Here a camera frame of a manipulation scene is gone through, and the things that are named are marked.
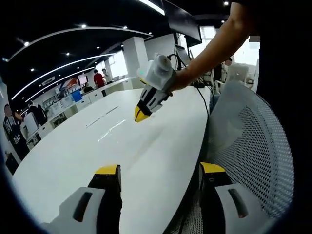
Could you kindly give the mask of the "person's right hand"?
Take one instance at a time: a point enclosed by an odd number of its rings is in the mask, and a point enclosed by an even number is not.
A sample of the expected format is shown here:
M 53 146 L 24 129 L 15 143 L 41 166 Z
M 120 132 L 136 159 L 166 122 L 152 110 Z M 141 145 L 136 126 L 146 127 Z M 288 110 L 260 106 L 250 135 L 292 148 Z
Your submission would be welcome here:
M 168 88 L 166 93 L 170 97 L 172 97 L 173 91 L 184 89 L 188 85 L 190 85 L 192 82 L 193 82 L 193 76 L 189 68 L 184 68 L 183 70 L 176 71 L 175 80 L 171 84 L 171 86 Z

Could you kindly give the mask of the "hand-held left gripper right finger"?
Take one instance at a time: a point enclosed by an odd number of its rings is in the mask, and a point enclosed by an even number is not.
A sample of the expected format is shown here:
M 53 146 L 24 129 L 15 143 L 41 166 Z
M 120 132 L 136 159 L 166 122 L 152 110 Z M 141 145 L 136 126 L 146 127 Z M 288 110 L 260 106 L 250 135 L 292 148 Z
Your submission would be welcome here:
M 232 183 L 219 165 L 201 162 L 200 207 L 205 234 L 254 234 L 266 223 L 259 199 Z

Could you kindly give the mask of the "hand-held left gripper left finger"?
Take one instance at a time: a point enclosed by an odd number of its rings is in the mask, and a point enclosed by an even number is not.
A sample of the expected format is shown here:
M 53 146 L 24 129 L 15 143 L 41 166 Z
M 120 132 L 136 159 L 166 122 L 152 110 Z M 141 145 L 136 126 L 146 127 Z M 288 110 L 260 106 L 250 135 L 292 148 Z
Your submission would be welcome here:
M 47 234 L 118 234 L 121 166 L 99 168 L 87 187 L 78 188 L 59 206 L 59 214 L 42 223 Z

